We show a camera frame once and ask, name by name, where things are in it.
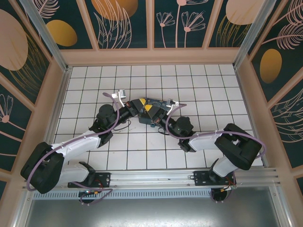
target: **mounting plate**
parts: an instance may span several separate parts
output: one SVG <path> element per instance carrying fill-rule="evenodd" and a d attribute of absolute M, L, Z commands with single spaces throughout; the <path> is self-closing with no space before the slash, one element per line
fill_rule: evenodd
<path fill-rule="evenodd" d="M 227 174 L 227 176 L 233 182 L 232 173 Z M 225 177 L 222 177 L 218 183 L 214 183 L 209 178 L 209 171 L 194 171 L 192 180 L 195 181 L 195 186 L 218 186 L 218 185 L 228 185 L 228 180 Z"/>
<path fill-rule="evenodd" d="M 96 173 L 95 181 L 91 185 L 87 185 L 86 182 L 79 182 L 79 183 L 90 188 L 100 188 L 100 182 L 98 180 L 101 181 L 101 184 L 104 188 L 108 188 L 110 185 L 110 173 Z M 73 183 L 68 183 L 67 187 L 79 188 L 79 186 Z"/>

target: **black cable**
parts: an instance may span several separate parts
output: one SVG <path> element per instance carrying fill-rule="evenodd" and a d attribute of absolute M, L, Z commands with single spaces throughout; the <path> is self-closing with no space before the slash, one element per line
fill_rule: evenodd
<path fill-rule="evenodd" d="M 160 134 L 162 134 L 162 135 L 169 136 L 169 134 L 166 133 L 165 130 L 164 130 L 164 128 L 162 128 L 162 127 L 159 127 L 159 128 L 158 128 L 158 133 L 160 133 Z"/>
<path fill-rule="evenodd" d="M 125 126 L 125 127 L 123 127 L 123 128 L 121 128 L 121 129 L 113 129 L 114 131 L 120 131 L 120 130 L 122 130 L 122 129 L 126 129 L 128 126 L 130 126 L 131 125 L 131 120 L 126 120 L 125 122 L 123 122 L 122 124 L 125 124 L 126 122 L 129 122 L 129 124 L 127 125 L 127 126 Z"/>

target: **yellow circle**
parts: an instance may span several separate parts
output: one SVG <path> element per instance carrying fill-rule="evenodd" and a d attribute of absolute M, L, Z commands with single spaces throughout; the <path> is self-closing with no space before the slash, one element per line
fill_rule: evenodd
<path fill-rule="evenodd" d="M 8 12 L 0 9 L 0 65 L 19 70 L 27 61 L 27 35 L 21 24 Z"/>
<path fill-rule="evenodd" d="M 254 22 L 264 0 L 228 0 L 226 17 L 235 25 L 249 25 Z"/>
<path fill-rule="evenodd" d="M 280 52 L 275 49 L 267 50 L 263 54 L 261 59 L 261 64 L 260 64 L 261 79 L 265 83 L 270 84 L 279 75 L 281 67 L 282 67 L 282 57 Z"/>
<path fill-rule="evenodd" d="M 73 46 L 77 42 L 75 30 L 62 20 L 52 20 L 46 24 L 55 42 L 61 46 Z"/>
<path fill-rule="evenodd" d="M 104 18 L 108 20 L 122 20 L 116 1 L 121 10 L 125 9 L 128 16 L 131 17 L 138 8 L 138 0 L 91 0 L 96 11 Z"/>

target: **enclosure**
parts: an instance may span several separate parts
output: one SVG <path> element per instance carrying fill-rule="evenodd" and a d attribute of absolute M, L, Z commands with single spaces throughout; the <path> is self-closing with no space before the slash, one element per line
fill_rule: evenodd
<path fill-rule="evenodd" d="M 302 0 L 3 0 L 1 225 L 303 225 L 302 15 Z M 111 174 L 100 204 L 81 206 L 83 189 L 66 184 L 29 192 L 20 171 L 36 145 L 81 135 L 120 89 L 124 102 L 187 104 L 172 118 L 195 132 L 234 123 L 267 152 L 216 204 L 190 176 L 223 153 L 184 152 L 136 116 L 67 164 Z"/>

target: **grid tile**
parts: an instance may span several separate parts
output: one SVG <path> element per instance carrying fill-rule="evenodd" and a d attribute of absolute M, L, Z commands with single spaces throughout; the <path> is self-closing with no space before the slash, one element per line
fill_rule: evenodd
<path fill-rule="evenodd" d="M 194 131 L 223 129 L 228 123 L 253 134 L 232 65 L 140 65 L 75 67 L 57 126 L 55 142 L 69 140 L 92 126 L 99 108 L 112 105 L 103 92 L 125 89 L 127 98 L 172 98 L 187 104 L 172 119 L 189 116 Z M 210 167 L 222 152 L 201 150 L 185 153 L 178 139 L 158 133 L 158 128 L 131 118 L 121 124 L 104 146 L 85 152 L 69 165 L 88 162 L 96 170 L 166 169 Z M 263 165 L 262 160 L 253 166 Z"/>

